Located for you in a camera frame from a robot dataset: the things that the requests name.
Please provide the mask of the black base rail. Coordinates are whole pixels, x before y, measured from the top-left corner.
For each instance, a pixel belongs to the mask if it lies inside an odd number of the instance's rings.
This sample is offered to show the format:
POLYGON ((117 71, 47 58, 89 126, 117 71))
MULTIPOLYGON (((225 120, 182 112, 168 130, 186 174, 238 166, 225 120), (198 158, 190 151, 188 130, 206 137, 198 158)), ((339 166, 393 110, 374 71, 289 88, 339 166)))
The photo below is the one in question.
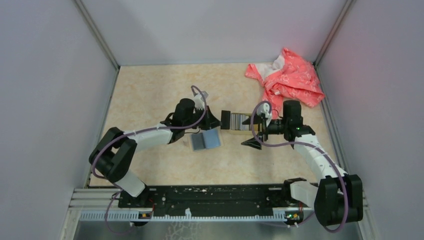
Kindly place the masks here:
POLYGON ((153 208, 155 217, 203 219, 276 218, 278 210, 302 215, 308 206, 290 199, 288 189, 277 184, 151 185, 139 196, 123 192, 119 208, 153 208))

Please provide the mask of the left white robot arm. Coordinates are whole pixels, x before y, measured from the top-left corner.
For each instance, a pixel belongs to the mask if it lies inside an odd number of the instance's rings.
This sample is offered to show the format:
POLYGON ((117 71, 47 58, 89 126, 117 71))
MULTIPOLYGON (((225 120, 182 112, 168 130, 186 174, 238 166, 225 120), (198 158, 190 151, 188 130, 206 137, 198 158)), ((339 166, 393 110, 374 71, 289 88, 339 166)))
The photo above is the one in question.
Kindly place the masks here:
POLYGON ((128 193, 138 207, 149 203, 150 193, 146 184, 131 170, 135 153, 149 148, 168 145, 181 139, 187 129, 209 131, 221 126, 202 99, 183 98, 174 112, 154 127, 138 131, 123 131, 110 128, 90 154, 88 161, 93 172, 128 193))

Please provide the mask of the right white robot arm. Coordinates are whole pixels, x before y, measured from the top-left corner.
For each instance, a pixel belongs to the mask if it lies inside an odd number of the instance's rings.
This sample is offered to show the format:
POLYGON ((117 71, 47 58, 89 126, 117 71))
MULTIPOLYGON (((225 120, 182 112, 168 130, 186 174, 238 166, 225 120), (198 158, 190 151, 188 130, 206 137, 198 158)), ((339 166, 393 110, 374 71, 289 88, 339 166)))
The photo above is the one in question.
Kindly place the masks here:
POLYGON ((298 202, 312 208, 318 222, 330 233, 337 233, 347 223, 363 219, 363 182, 337 165, 319 143, 316 132, 304 124, 302 106, 297 100, 286 100, 282 115, 273 118, 269 101, 258 103, 242 122, 249 125, 253 137, 243 145, 261 149, 291 146, 314 174, 317 184, 304 179, 285 182, 281 199, 287 206, 298 202))

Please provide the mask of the beige card holder wallet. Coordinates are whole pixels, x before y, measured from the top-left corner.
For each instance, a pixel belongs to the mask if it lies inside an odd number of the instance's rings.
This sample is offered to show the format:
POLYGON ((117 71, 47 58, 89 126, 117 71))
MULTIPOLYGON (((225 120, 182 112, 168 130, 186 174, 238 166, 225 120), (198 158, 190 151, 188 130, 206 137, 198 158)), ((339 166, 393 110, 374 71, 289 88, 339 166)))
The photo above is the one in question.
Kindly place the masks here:
POLYGON ((205 150, 215 149, 222 146, 223 141, 221 140, 221 134, 218 128, 201 131, 199 133, 203 133, 205 146, 206 146, 205 150))

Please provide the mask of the pink crumpled cloth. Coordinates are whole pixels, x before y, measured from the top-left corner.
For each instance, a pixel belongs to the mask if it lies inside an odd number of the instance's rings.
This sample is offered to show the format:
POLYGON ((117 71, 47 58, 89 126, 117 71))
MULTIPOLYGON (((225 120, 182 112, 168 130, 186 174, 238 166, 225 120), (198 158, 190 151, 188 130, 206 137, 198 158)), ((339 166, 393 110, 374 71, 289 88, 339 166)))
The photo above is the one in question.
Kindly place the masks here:
POLYGON ((244 76, 257 80, 263 88, 262 100, 280 111, 285 99, 300 101, 309 108, 325 98, 314 66, 288 48, 273 63, 250 63, 244 76))

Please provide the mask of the black credit card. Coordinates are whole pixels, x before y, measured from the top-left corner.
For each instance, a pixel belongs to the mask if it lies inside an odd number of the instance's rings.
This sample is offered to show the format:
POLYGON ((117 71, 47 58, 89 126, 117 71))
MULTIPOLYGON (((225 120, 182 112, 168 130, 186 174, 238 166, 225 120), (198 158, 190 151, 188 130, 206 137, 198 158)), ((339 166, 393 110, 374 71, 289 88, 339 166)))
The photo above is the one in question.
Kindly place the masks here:
POLYGON ((191 139, 192 150, 194 152, 203 151, 206 149, 203 133, 200 132, 200 133, 192 134, 190 136, 190 139, 191 139))
POLYGON ((221 129, 222 130, 229 130, 231 126, 231 112, 229 110, 222 110, 221 111, 221 129))

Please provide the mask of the beige tray of cards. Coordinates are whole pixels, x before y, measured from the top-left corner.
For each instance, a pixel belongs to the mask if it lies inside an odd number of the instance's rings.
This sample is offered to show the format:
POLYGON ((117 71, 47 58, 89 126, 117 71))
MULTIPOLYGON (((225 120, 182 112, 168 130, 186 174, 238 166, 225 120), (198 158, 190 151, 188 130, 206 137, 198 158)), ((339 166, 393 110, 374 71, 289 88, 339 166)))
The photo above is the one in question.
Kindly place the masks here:
POLYGON ((231 112, 229 115, 229 131, 236 135, 252 135, 252 126, 248 120, 251 117, 250 113, 231 112))

